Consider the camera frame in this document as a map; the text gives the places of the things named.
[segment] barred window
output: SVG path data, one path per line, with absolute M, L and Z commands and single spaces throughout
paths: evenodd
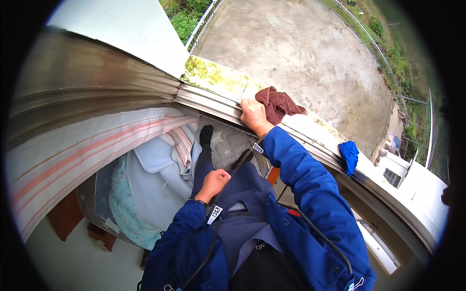
M 395 174 L 395 172 L 390 171 L 389 169 L 385 168 L 384 177 L 387 179 L 388 183 L 393 185 L 395 188 L 398 187 L 400 183 L 401 177 Z

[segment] green vegetation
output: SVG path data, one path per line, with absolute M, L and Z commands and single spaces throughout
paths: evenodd
M 186 44 L 212 0 L 159 0 L 159 2 L 178 37 L 183 44 Z
M 362 42 L 369 48 L 373 49 L 370 42 L 370 38 L 366 32 L 360 28 L 354 20 L 348 15 L 339 5 L 333 0 L 321 0 L 338 13 L 348 25 L 359 35 Z M 433 140 L 437 140 L 434 148 L 434 154 L 431 159 L 430 170 L 440 177 L 444 182 L 448 182 L 447 171 L 446 171 L 446 157 L 447 157 L 447 146 L 446 138 L 447 130 L 445 130 L 445 122 L 439 114 L 439 108 L 442 103 L 442 98 L 439 93 L 439 86 L 436 83 L 436 78 L 432 65 L 430 64 L 426 54 L 422 53 L 421 47 L 413 45 L 413 41 L 410 39 L 407 28 L 400 27 L 404 25 L 402 23 L 389 23 L 385 16 L 382 15 L 380 9 L 374 4 L 375 0 L 356 0 L 356 4 L 344 3 L 346 9 L 362 24 L 367 33 L 374 39 L 377 46 L 385 55 L 387 62 L 389 63 L 395 79 L 398 82 L 401 91 L 404 96 L 411 97 L 424 102 L 429 101 L 429 93 L 427 89 L 430 87 L 432 91 L 432 101 L 434 108 L 434 137 Z M 397 88 L 393 87 L 394 84 L 391 82 L 391 76 L 388 75 L 387 71 L 384 71 L 387 77 L 387 85 L 393 93 L 396 92 Z M 430 108 L 427 105 L 406 100 L 405 103 L 402 99 L 397 98 L 400 110 L 408 115 L 408 120 L 415 123 L 425 129 L 409 125 L 404 128 L 404 135 L 409 139 L 428 146 L 430 136 Z M 410 161 L 419 146 L 414 143 L 409 143 L 405 160 Z M 427 150 L 419 147 L 419 154 L 417 162 L 425 164 L 427 158 Z
M 377 33 L 378 36 L 384 37 L 385 36 L 385 29 L 384 26 L 380 23 L 380 21 L 375 18 L 374 16 L 370 17 L 370 25 L 369 27 L 372 29 L 373 32 Z

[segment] white building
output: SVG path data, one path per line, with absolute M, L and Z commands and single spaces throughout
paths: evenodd
M 441 200 L 447 185 L 414 160 L 407 162 L 387 150 L 376 169 L 396 191 L 390 193 L 428 229 L 437 243 L 446 223 L 448 206 Z

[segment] black cable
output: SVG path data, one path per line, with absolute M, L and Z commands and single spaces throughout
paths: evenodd
M 219 224 L 217 225 L 217 229 L 215 230 L 215 233 L 213 234 L 212 242 L 210 244 L 210 248 L 209 248 L 209 251 L 207 253 L 206 258 L 204 259 L 202 264 L 198 267 L 198 269 L 191 275 L 191 277 L 189 277 L 189 279 L 186 281 L 186 283 L 183 285 L 183 287 L 181 287 L 181 290 L 184 290 L 188 286 L 188 284 L 194 279 L 194 277 L 196 277 L 196 275 L 202 270 L 204 265 L 210 259 L 210 256 L 211 256 L 211 254 L 213 252 L 213 247 L 215 245 L 215 239 L 217 238 L 217 234 L 219 233 L 219 229 L 220 229 L 221 224 L 222 224 L 222 218 L 220 217 Z
M 280 200 L 281 196 L 283 195 L 283 193 L 285 193 L 285 190 L 288 188 L 288 185 L 285 185 L 285 188 L 283 188 L 283 191 L 281 192 L 280 196 L 278 196 L 277 198 L 277 202 L 278 200 Z
M 282 204 L 282 203 L 278 203 L 278 205 L 281 205 L 281 206 L 284 206 L 286 208 L 289 208 L 289 209 L 293 209 L 294 211 L 298 212 L 300 215 L 301 215 L 301 218 L 304 219 L 304 221 L 306 221 L 307 224 L 309 224 L 323 239 L 324 241 L 329 245 L 331 246 L 343 259 L 343 261 L 345 261 L 347 267 L 348 267 L 348 273 L 349 274 L 352 274 L 353 273 L 353 269 L 351 268 L 351 263 L 350 263 L 350 260 L 348 260 L 348 258 L 342 253 L 341 250 L 339 250 L 334 244 L 333 242 L 331 242 L 323 233 L 321 233 L 320 230 L 318 230 L 318 228 L 309 220 L 309 218 L 307 218 L 307 216 L 304 215 L 304 213 L 299 210 L 298 208 L 295 208 L 293 206 L 290 206 L 290 205 L 285 205 L 285 204 Z

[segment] metal railing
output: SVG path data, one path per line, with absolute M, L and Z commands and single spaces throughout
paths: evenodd
M 201 34 L 205 31 L 209 21 L 212 19 L 212 17 L 214 17 L 215 12 L 224 1 L 225 0 L 213 0 L 210 6 L 207 8 L 206 12 L 204 12 L 204 15 L 202 15 L 201 19 L 196 25 L 196 28 L 192 31 L 191 36 L 185 45 L 185 48 L 189 50 L 189 53 L 192 53 L 194 47 L 198 45 Z
M 393 73 L 390 64 L 387 61 L 387 58 L 382 53 L 382 50 L 379 48 L 375 40 L 366 30 L 366 28 L 357 20 L 357 18 L 348 10 L 346 7 L 339 2 L 338 0 L 321 0 L 326 6 L 333 10 L 340 18 L 346 23 L 348 27 L 350 27 L 356 35 L 361 39 L 361 42 L 366 45 L 369 51 L 372 53 L 374 58 L 379 64 L 379 67 L 382 69 L 387 82 L 389 83 L 389 87 L 398 95 L 403 95 L 401 88 L 395 78 L 395 74 Z M 401 100 L 402 104 L 404 105 L 404 113 L 407 116 L 408 109 L 406 108 L 406 103 L 404 100 Z

